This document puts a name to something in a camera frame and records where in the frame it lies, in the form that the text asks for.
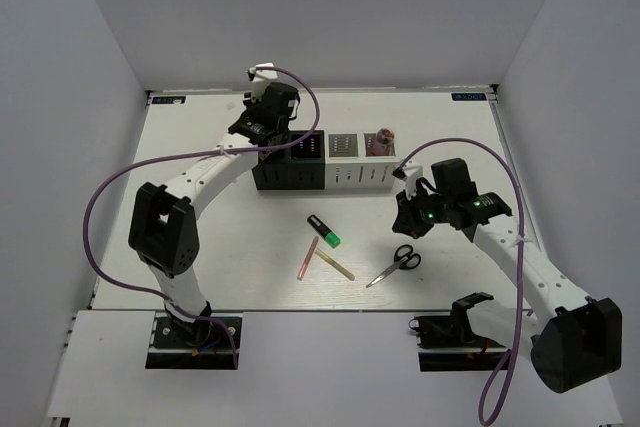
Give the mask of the green highlighter marker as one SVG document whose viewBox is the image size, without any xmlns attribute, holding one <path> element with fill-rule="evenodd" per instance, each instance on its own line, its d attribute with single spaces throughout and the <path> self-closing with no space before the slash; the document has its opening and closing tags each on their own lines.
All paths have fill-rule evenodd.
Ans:
<svg viewBox="0 0 640 427">
<path fill-rule="evenodd" d="M 340 245 L 341 239 L 319 217 L 312 214 L 307 218 L 307 223 L 331 248 L 337 248 Z"/>
</svg>

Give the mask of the pink clear tube case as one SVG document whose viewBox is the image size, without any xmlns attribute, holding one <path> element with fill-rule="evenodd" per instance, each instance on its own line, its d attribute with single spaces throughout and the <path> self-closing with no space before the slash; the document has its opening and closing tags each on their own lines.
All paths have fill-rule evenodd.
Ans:
<svg viewBox="0 0 640 427">
<path fill-rule="evenodd" d="M 395 134 L 389 128 L 381 128 L 372 138 L 370 152 L 372 156 L 390 156 Z"/>
</svg>

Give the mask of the yellow pen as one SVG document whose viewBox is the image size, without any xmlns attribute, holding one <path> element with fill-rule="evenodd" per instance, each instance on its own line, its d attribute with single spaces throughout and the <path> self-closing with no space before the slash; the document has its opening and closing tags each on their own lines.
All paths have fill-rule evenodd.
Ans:
<svg viewBox="0 0 640 427">
<path fill-rule="evenodd" d="M 321 251 L 320 249 L 317 249 L 315 251 L 315 255 L 321 258 L 328 265 L 333 267 L 336 271 L 338 271 L 341 275 L 346 277 L 349 281 L 355 280 L 355 275 L 353 273 L 347 270 L 344 266 L 342 266 L 339 262 L 337 262 L 335 259 L 329 256 L 327 253 Z"/>
</svg>

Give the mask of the pink pen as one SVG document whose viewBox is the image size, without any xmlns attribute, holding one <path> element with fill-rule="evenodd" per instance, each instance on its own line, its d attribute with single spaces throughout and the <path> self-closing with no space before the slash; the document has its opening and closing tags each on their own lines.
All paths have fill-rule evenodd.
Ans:
<svg viewBox="0 0 640 427">
<path fill-rule="evenodd" d="M 304 276 L 305 276 L 305 274 L 306 274 L 306 272 L 308 270 L 309 264 L 311 262 L 311 259 L 312 259 L 313 255 L 314 255 L 314 252 L 315 252 L 315 250 L 317 248 L 319 240 L 320 240 L 320 238 L 318 236 L 315 236 L 313 238 L 313 240 L 311 241 L 310 247 L 307 250 L 307 252 L 305 254 L 305 257 L 304 257 L 304 259 L 302 261 L 302 264 L 301 264 L 301 266 L 300 266 L 300 268 L 298 270 L 298 273 L 296 275 L 296 279 L 298 281 L 302 281 L 304 279 Z"/>
</svg>

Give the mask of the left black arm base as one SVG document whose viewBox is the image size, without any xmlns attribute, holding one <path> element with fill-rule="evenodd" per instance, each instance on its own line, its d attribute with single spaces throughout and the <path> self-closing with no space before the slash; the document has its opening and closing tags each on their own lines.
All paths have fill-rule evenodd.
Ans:
<svg viewBox="0 0 640 427">
<path fill-rule="evenodd" d="M 209 323 L 189 336 L 166 313 L 157 313 L 151 329 L 147 370 L 236 370 L 242 333 L 241 316 L 223 316 L 225 328 Z"/>
</svg>

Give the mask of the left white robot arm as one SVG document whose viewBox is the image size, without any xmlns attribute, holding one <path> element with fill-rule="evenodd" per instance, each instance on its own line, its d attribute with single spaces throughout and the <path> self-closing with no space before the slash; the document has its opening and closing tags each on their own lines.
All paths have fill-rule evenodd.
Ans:
<svg viewBox="0 0 640 427">
<path fill-rule="evenodd" d="M 156 278 L 177 334 L 199 346 L 211 334 L 209 302 L 193 264 L 200 249 L 197 221 L 204 209 L 240 175 L 259 164 L 261 147 L 289 139 L 298 89 L 273 81 L 259 95 L 245 95 L 245 110 L 216 146 L 173 179 L 141 186 L 135 197 L 128 244 Z"/>
</svg>

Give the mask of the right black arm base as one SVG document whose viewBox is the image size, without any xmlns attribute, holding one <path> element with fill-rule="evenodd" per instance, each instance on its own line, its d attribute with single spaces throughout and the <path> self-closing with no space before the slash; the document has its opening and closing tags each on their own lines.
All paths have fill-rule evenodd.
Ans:
<svg viewBox="0 0 640 427">
<path fill-rule="evenodd" d="M 417 338 L 421 372 L 491 371 L 508 349 L 473 332 L 468 311 L 493 301 L 476 292 L 454 301 L 447 312 L 416 314 L 407 324 Z"/>
</svg>

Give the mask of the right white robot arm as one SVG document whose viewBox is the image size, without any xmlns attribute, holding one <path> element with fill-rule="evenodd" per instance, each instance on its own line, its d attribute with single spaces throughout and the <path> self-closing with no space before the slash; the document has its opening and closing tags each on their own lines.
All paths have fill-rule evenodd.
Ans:
<svg viewBox="0 0 640 427">
<path fill-rule="evenodd" d="M 524 319 L 520 351 L 542 382 L 564 393 L 613 373 L 622 364 L 622 312 L 609 299 L 596 300 L 572 283 L 519 233 L 517 218 L 493 192 L 481 194 L 460 158 L 431 167 L 435 190 L 428 190 L 422 167 L 394 169 L 405 186 L 396 196 L 392 230 L 418 239 L 437 224 L 448 224 L 487 254 L 532 308 Z"/>
</svg>

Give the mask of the black two-slot container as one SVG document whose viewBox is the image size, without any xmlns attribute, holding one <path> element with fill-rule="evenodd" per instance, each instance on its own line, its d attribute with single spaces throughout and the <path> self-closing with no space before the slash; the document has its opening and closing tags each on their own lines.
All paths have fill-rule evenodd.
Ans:
<svg viewBox="0 0 640 427">
<path fill-rule="evenodd" d="M 323 130 L 301 141 L 302 130 L 290 133 L 290 148 L 276 151 L 252 169 L 258 191 L 324 190 L 325 140 Z"/>
</svg>

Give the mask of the white two-slot container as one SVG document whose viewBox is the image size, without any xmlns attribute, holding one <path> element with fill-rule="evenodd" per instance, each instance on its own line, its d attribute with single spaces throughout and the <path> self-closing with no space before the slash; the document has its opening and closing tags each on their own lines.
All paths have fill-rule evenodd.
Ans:
<svg viewBox="0 0 640 427">
<path fill-rule="evenodd" d="M 382 146 L 376 132 L 325 133 L 327 190 L 388 190 L 399 162 L 396 143 Z"/>
</svg>

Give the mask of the left blue corner label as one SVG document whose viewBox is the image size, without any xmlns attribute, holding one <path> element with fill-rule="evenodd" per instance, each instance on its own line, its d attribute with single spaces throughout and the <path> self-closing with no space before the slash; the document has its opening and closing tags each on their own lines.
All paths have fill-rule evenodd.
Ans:
<svg viewBox="0 0 640 427">
<path fill-rule="evenodd" d="M 154 96 L 151 99 L 152 105 L 174 105 L 184 104 L 186 102 L 185 96 Z"/>
</svg>

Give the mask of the blue corner label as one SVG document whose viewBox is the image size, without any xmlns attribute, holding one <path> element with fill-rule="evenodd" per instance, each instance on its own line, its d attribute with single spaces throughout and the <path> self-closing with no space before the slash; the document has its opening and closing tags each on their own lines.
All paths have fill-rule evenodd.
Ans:
<svg viewBox="0 0 640 427">
<path fill-rule="evenodd" d="M 154 96 L 151 99 L 152 105 L 174 105 L 184 104 L 186 102 L 185 96 Z"/>
<path fill-rule="evenodd" d="M 453 101 L 458 102 L 484 102 L 487 96 L 482 92 L 455 92 L 451 94 Z"/>
</svg>

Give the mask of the right blue corner label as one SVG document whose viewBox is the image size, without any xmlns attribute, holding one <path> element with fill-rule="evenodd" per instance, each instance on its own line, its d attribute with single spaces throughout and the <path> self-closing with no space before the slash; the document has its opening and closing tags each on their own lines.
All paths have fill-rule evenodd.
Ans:
<svg viewBox="0 0 640 427">
<path fill-rule="evenodd" d="M 482 92 L 455 92 L 451 94 L 453 101 L 458 102 L 484 102 L 487 96 Z"/>
</svg>

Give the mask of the black handled scissors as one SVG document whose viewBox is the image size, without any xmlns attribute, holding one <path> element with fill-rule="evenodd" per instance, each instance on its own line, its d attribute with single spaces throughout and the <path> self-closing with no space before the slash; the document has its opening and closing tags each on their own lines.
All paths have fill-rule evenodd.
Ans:
<svg viewBox="0 0 640 427">
<path fill-rule="evenodd" d="M 421 261 L 421 255 L 417 253 L 411 245 L 400 245 L 394 253 L 393 263 L 385 268 L 377 277 L 371 280 L 366 285 L 366 288 L 375 286 L 376 284 L 388 278 L 397 270 L 415 269 L 420 265 Z"/>
</svg>

